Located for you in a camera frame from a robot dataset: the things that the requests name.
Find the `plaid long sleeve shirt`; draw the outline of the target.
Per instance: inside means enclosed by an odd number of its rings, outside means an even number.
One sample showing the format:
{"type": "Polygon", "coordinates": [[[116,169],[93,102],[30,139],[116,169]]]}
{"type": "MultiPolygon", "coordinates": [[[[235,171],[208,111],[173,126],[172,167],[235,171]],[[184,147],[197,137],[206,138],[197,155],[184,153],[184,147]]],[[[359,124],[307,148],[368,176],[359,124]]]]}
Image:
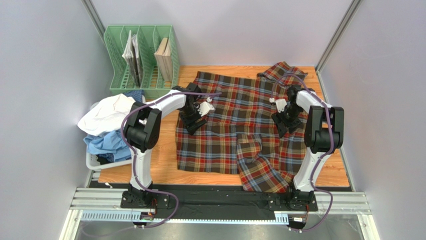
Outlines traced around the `plaid long sleeve shirt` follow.
{"type": "Polygon", "coordinates": [[[306,154],[307,113],[301,125],[279,136],[272,119],[277,112],[270,97],[287,98],[287,90],[307,76],[282,61],[255,79],[198,72],[194,83],[212,99],[214,112],[193,135],[182,120],[176,126],[177,168],[188,172],[238,175],[249,192],[284,193],[306,154]]]}

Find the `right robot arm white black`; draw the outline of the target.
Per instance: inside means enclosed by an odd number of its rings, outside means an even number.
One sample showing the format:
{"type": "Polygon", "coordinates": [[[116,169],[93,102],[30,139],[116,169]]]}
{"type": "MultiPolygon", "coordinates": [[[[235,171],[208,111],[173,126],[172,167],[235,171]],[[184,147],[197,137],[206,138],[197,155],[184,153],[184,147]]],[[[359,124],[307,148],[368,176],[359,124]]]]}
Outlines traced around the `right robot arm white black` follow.
{"type": "Polygon", "coordinates": [[[299,114],[307,113],[306,153],[285,200],[287,208],[299,210],[313,203],[315,184],[325,162],[343,145],[345,112],[342,107],[324,102],[311,88],[292,85],[286,94],[286,99],[269,98],[269,103],[276,107],[271,118],[279,137],[301,128],[299,114]]]}

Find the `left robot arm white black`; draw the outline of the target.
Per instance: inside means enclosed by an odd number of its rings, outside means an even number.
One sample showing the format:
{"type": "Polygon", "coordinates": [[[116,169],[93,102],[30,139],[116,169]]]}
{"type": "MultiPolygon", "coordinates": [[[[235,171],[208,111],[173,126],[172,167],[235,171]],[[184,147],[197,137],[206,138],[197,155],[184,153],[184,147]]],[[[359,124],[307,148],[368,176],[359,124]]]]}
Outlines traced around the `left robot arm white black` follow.
{"type": "Polygon", "coordinates": [[[124,209],[154,208],[156,198],[169,194],[154,190],[151,176],[152,152],[160,138],[162,119],[174,111],[179,112],[187,133],[195,132],[206,124],[205,116],[214,112],[210,93],[203,93],[198,85],[175,86],[155,100],[136,101],[124,118],[120,133],[131,151],[131,179],[123,192],[120,206],[124,209]]]}

